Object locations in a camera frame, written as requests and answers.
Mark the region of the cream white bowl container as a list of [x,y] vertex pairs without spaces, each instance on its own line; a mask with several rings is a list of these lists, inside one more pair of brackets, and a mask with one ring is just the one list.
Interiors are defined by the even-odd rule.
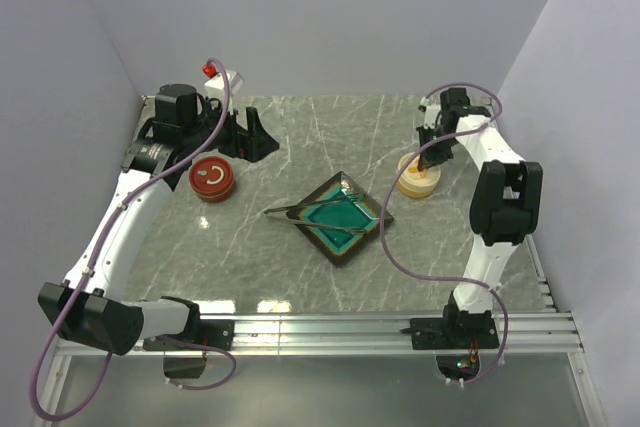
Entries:
[[397,183],[397,189],[404,195],[420,199],[429,197],[441,179],[439,170],[404,172]]

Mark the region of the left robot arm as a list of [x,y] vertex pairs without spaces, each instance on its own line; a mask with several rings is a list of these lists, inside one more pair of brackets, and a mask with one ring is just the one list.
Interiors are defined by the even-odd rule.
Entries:
[[151,337],[167,335],[180,349],[201,340],[197,303],[124,300],[142,242],[194,155],[217,150],[255,163],[279,148],[255,107],[246,107],[246,123],[238,123],[223,88],[200,94],[190,85],[168,84],[152,100],[153,111],[126,150],[115,193],[89,245],[60,283],[46,283],[38,294],[55,336],[116,355]]

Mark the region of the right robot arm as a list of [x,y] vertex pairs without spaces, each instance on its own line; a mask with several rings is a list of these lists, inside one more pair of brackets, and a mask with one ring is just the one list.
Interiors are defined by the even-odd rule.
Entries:
[[451,348],[499,346],[491,309],[502,273],[512,254],[538,225],[543,169],[527,161],[504,140],[494,125],[501,111],[474,105],[469,83],[445,86],[439,103],[420,107],[417,128],[420,173],[453,157],[461,145],[478,169],[469,207],[473,245],[462,279],[443,309],[442,338]]

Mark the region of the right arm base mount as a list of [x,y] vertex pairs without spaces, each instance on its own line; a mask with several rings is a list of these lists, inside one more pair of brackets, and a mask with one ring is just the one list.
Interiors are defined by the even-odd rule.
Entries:
[[[413,351],[438,351],[436,366],[446,384],[463,388],[477,382],[502,359],[504,343],[489,311],[483,314],[444,313],[441,317],[414,317],[400,333],[410,337]],[[482,350],[498,352],[494,363],[482,371]]]

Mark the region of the metal tongs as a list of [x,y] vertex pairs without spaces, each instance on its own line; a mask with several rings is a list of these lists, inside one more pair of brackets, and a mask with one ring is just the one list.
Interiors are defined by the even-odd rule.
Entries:
[[308,228],[365,234],[377,221],[358,193],[339,192],[330,198],[269,208],[263,214],[271,219]]

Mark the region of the red round lid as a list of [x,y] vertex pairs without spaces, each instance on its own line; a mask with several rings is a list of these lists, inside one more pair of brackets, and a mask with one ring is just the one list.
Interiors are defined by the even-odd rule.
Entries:
[[208,203],[224,202],[236,189],[236,178],[230,163],[217,156],[197,161],[190,169],[189,183],[196,196]]

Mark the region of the cream round lid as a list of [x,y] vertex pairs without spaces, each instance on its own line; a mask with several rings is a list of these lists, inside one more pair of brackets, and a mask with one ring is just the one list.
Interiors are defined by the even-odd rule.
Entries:
[[441,167],[419,168],[420,157],[417,156],[402,171],[398,184],[413,191],[426,191],[435,188],[441,179]]

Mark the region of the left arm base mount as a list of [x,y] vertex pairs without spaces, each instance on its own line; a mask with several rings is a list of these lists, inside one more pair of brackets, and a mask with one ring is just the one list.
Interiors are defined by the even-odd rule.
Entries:
[[205,371],[208,355],[229,353],[235,334],[230,319],[205,319],[196,322],[192,333],[165,334],[145,339],[145,352],[164,352],[163,372],[171,381],[196,380]]

